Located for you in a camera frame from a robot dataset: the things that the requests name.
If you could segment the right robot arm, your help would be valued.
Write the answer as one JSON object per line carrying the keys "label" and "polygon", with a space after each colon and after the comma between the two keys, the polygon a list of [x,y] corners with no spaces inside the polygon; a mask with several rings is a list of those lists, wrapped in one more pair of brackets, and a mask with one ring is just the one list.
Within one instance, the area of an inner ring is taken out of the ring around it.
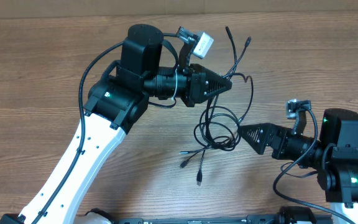
{"label": "right robot arm", "polygon": [[290,167],[313,168],[324,190],[335,223],[358,223],[358,114],[331,108],[324,112],[320,131],[314,137],[302,134],[306,106],[292,106],[296,123],[292,129],[272,123],[240,126],[238,133],[262,155],[271,147],[272,158],[288,160]]}

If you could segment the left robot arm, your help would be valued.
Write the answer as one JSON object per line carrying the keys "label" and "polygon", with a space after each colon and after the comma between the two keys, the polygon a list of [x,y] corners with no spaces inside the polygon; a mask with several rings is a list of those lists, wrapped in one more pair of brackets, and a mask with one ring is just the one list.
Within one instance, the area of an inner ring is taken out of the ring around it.
{"label": "left robot arm", "polygon": [[162,49],[173,50],[169,35],[147,24],[129,28],[120,43],[121,57],[102,73],[87,95],[79,94],[80,123],[62,158],[39,193],[18,214],[5,214],[1,223],[73,223],[79,206],[99,170],[133,125],[151,97],[180,98],[187,107],[228,91],[232,84],[207,68],[190,63],[204,58],[213,38],[179,28],[183,42],[173,52],[175,64],[161,67]]}

